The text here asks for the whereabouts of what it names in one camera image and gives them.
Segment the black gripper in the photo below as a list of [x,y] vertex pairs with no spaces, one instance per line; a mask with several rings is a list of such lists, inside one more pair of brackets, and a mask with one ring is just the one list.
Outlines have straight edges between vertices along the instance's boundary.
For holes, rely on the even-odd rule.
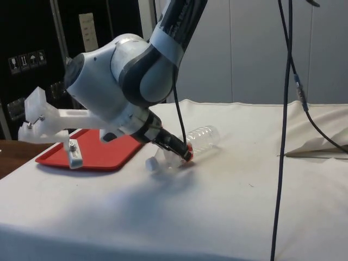
[[149,114],[142,127],[132,134],[132,138],[142,144],[153,141],[158,145],[164,154],[164,158],[171,164],[182,164],[191,161],[193,157],[192,147],[184,144],[175,135],[162,128],[161,119],[152,111]]

